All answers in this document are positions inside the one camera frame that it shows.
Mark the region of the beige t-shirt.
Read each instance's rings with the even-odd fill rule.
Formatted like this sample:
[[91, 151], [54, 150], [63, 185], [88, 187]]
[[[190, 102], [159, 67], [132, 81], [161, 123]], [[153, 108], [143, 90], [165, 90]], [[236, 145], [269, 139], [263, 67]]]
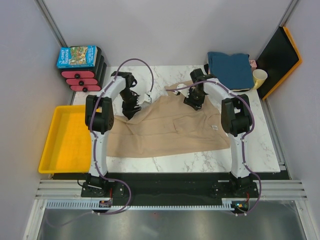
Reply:
[[184, 96], [170, 92], [131, 119], [114, 117], [107, 139], [107, 156], [151, 158], [229, 147], [220, 111], [208, 98], [200, 110], [194, 110], [184, 104]]

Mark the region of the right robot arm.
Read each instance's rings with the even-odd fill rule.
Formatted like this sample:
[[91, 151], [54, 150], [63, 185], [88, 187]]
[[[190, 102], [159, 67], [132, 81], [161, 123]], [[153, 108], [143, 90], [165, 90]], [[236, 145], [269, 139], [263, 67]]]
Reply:
[[226, 88], [212, 74], [204, 74], [198, 68], [190, 73], [192, 85], [187, 89], [183, 103], [198, 111], [202, 108], [205, 96], [214, 97], [221, 104], [221, 126], [228, 135], [231, 149], [231, 171], [229, 191], [235, 197], [249, 190], [253, 180], [247, 169], [245, 136], [254, 125], [249, 98], [238, 95]]

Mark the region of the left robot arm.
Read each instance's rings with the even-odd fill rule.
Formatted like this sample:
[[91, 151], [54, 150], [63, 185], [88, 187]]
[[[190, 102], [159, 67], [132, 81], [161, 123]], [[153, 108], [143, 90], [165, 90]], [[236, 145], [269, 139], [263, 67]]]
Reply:
[[115, 122], [113, 101], [122, 98], [122, 114], [131, 119], [142, 108], [139, 95], [131, 90], [137, 80], [131, 72], [113, 72], [110, 81], [97, 95], [88, 95], [85, 102], [85, 124], [90, 131], [91, 161], [85, 184], [99, 197], [106, 196], [110, 185], [104, 177], [108, 173], [106, 162], [107, 141]]

